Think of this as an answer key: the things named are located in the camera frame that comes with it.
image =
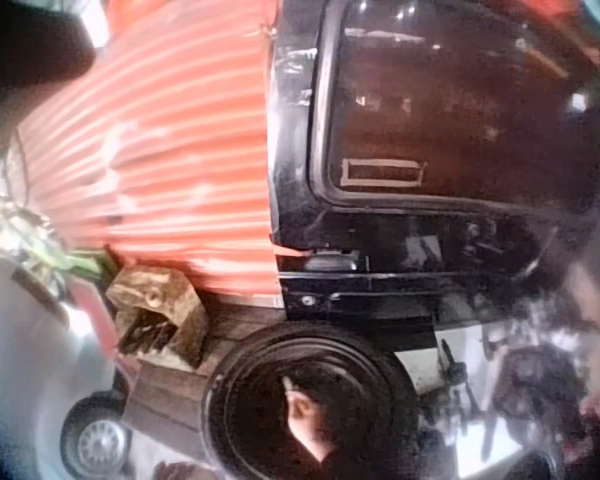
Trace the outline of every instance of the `screw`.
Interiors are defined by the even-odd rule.
[[[312,297],[311,295],[305,295],[302,297],[302,304],[307,307],[313,307],[316,304],[316,297]]]

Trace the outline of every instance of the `corrugated metal wall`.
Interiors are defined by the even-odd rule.
[[[186,265],[211,291],[279,293],[266,181],[271,7],[171,2],[21,124],[33,202],[70,245]]]

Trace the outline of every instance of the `wooden board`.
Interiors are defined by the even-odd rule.
[[[209,377],[240,340],[282,322],[284,311],[227,305],[207,298],[210,332],[194,373],[142,363],[123,421],[169,448],[208,467],[201,425],[201,402]]]

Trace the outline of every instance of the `hubcap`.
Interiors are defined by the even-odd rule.
[[[117,422],[96,420],[78,438],[80,463],[91,473],[109,473],[122,460],[126,441],[125,431]]]

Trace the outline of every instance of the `tinted window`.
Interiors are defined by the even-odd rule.
[[[600,178],[596,69],[574,45],[543,42],[538,25],[458,5],[350,5],[330,183],[587,209]]]

